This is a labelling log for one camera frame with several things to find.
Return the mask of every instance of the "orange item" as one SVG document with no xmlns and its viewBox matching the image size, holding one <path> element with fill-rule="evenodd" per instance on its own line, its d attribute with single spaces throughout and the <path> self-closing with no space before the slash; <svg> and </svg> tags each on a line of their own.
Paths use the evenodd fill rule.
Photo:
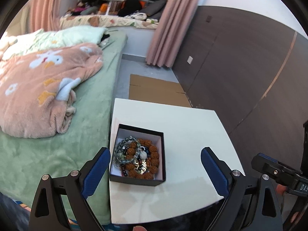
<svg viewBox="0 0 308 231">
<path fill-rule="evenodd" d="M 108 3 L 103 3 L 102 6 L 100 7 L 100 12 L 104 13 L 108 9 Z"/>
<path fill-rule="evenodd" d="M 139 1 L 139 2 L 141 3 L 142 8 L 144 8 L 144 7 L 145 7 L 146 2 L 144 2 L 144 1 Z"/>
</svg>

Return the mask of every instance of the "floor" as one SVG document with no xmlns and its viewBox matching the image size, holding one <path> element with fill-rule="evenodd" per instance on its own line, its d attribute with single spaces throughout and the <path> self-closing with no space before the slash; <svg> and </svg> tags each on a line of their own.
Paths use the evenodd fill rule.
<svg viewBox="0 0 308 231">
<path fill-rule="evenodd" d="M 159 68 L 157 66 L 147 65 L 145 63 L 122 59 L 115 94 L 116 98 L 128 99 L 129 80 L 131 74 L 178 83 L 178 80 L 172 69 L 166 67 Z"/>
</svg>

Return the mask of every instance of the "white table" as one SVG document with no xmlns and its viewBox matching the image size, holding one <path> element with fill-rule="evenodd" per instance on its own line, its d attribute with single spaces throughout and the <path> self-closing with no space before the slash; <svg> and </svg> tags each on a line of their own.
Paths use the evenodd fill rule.
<svg viewBox="0 0 308 231">
<path fill-rule="evenodd" d="M 150 102 L 116 99 L 110 138 L 113 152 L 119 124 L 164 133 L 166 181 L 156 187 L 110 182 L 111 222 L 135 224 L 187 214 L 222 199 L 202 166 L 209 146 L 231 170 L 243 172 L 216 113 Z"/>
</svg>

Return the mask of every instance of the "white bead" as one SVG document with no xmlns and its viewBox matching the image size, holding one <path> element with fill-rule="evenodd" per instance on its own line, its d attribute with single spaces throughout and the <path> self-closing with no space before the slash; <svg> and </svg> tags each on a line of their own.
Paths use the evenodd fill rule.
<svg viewBox="0 0 308 231">
<path fill-rule="evenodd" d="M 145 160 L 147 158 L 147 153 L 145 151 L 141 151 L 139 156 L 141 160 Z"/>
</svg>

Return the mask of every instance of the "blue gripper pad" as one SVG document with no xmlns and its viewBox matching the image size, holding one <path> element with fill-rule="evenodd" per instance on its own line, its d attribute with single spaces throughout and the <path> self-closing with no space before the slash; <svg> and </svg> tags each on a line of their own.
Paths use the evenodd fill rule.
<svg viewBox="0 0 308 231">
<path fill-rule="evenodd" d="M 105 171 L 107 170 L 110 163 L 110 151 L 105 149 L 101 154 L 97 162 L 94 164 L 87 177 L 84 179 L 84 187 L 81 192 L 84 199 L 92 196 L 101 181 Z"/>
<path fill-rule="evenodd" d="M 268 156 L 266 156 L 265 154 L 259 153 L 258 156 L 261 156 L 261 157 L 263 157 L 263 158 L 266 158 L 266 159 L 268 159 L 268 160 L 270 160 L 270 161 L 272 161 L 272 162 L 278 163 L 277 160 L 275 160 L 275 159 L 273 159 L 273 158 L 271 158 L 271 157 L 268 157 Z"/>
<path fill-rule="evenodd" d="M 208 176 L 210 177 L 217 193 L 220 196 L 227 198 L 229 195 L 228 180 L 206 149 L 201 151 L 201 162 L 206 172 L 208 173 Z"/>
</svg>

